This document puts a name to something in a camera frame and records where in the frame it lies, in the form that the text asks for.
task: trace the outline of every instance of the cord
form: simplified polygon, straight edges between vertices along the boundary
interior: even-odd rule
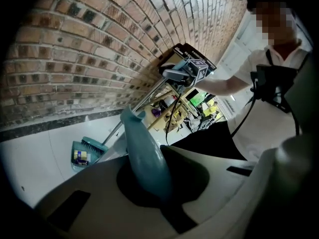
[[[241,127],[241,125],[245,122],[246,118],[248,117],[251,109],[253,108],[255,101],[256,101],[256,83],[253,82],[253,86],[254,86],[254,96],[253,96],[253,100],[251,102],[251,106],[249,108],[249,111],[247,112],[246,116],[243,118],[243,120],[240,122],[240,124],[238,125],[238,127],[235,129],[235,131],[232,132],[232,134],[230,135],[232,138],[234,137],[234,135],[237,133],[237,131],[239,130],[239,128]]]
[[[167,125],[167,128],[166,128],[166,136],[165,136],[165,138],[166,138],[166,143],[167,143],[167,145],[169,145],[169,144],[168,144],[168,141],[167,141],[167,135],[168,135],[168,130],[169,130],[170,121],[171,121],[171,118],[173,117],[173,113],[174,113],[174,110],[175,110],[175,108],[176,108],[176,105],[177,105],[177,103],[178,103],[178,101],[179,101],[179,99],[180,99],[180,96],[181,96],[181,93],[179,94],[177,100],[175,101],[175,104],[174,104],[173,110],[171,111],[171,114],[170,114],[170,117],[169,117],[169,121],[168,121],[168,125]]]
[[[295,114],[293,113],[293,111],[291,111],[291,114],[293,115],[293,118],[295,121],[296,135],[299,135],[300,134],[299,123],[298,123],[297,118],[296,118]]]

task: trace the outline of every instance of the white floor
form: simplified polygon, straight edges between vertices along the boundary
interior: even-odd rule
[[[34,207],[45,194],[75,175],[70,164],[72,142],[81,141],[83,136],[102,142],[119,121],[119,115],[96,119],[0,143],[2,162],[17,196]],[[123,131],[121,127],[107,146],[112,146]],[[150,133],[159,145],[166,144],[163,130],[151,129]],[[184,125],[168,134],[168,143],[189,134]]]

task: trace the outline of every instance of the white surface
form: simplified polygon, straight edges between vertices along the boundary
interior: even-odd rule
[[[103,142],[119,121],[119,115],[106,117],[0,143],[3,164],[18,197],[34,207],[45,194],[75,175],[70,163],[72,142],[84,136]],[[123,132],[121,127],[118,136],[106,145],[111,147]],[[152,129],[150,133],[158,145],[166,144],[163,130]],[[176,128],[168,133],[167,139],[173,144],[189,134],[183,125],[178,132]]]
[[[0,148],[13,190],[31,207],[64,181],[52,153],[49,132],[2,142]]]
[[[267,150],[242,187],[225,206],[207,221],[177,239],[239,239],[244,238],[251,216],[267,186],[273,168],[275,149]]]

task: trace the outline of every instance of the black strap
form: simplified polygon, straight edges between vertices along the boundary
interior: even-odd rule
[[[268,59],[269,64],[270,64],[271,66],[273,66],[274,63],[273,63],[273,59],[271,58],[271,54],[270,54],[270,50],[269,50],[269,49],[266,51],[266,57],[267,57],[267,59]]]

